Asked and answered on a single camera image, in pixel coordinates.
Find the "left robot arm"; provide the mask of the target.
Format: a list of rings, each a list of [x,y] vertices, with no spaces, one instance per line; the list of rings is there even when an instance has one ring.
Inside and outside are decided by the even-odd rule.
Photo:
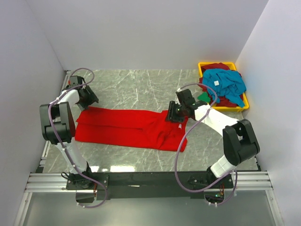
[[[78,176],[77,183],[83,189],[93,186],[94,177],[88,162],[80,154],[75,142],[76,126],[71,108],[75,105],[81,111],[87,110],[98,97],[80,76],[71,76],[67,87],[60,96],[49,104],[40,106],[42,136],[55,145],[68,163],[70,181]]]

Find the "bright red t shirt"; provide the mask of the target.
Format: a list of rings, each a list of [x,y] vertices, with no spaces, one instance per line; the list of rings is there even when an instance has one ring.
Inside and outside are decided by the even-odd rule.
[[[167,110],[114,110],[90,107],[77,119],[75,140],[79,142],[183,152],[187,119],[166,121]]]

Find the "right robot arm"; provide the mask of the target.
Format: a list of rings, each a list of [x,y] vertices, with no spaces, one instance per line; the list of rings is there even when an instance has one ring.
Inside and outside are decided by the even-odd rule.
[[[170,101],[166,120],[184,122],[187,118],[207,125],[223,139],[223,156],[207,171],[207,184],[217,188],[223,175],[260,152],[260,147],[249,120],[231,118],[204,101],[196,101],[189,89],[176,92],[177,100]]]

